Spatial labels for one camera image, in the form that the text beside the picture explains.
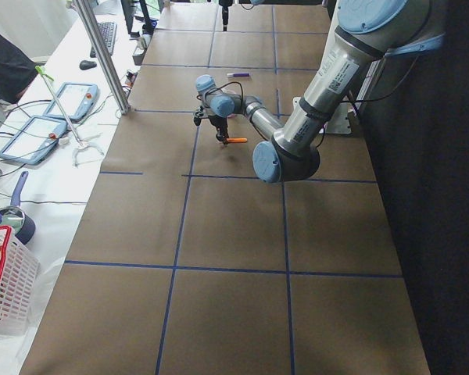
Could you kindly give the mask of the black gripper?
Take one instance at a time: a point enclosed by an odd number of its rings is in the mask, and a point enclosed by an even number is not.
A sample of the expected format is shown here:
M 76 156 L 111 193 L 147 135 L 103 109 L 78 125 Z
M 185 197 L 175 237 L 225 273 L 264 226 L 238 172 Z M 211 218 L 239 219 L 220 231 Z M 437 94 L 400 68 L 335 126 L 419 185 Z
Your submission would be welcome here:
M 229 22 L 229 8 L 231 7 L 231 0 L 220 0 L 222 22 L 223 22 L 223 32 L 228 31 L 228 22 Z
M 222 142 L 224 145 L 229 144 L 228 130 L 227 130 L 227 119 L 217 115 L 210 117 L 211 124 L 216 128 L 216 139 Z

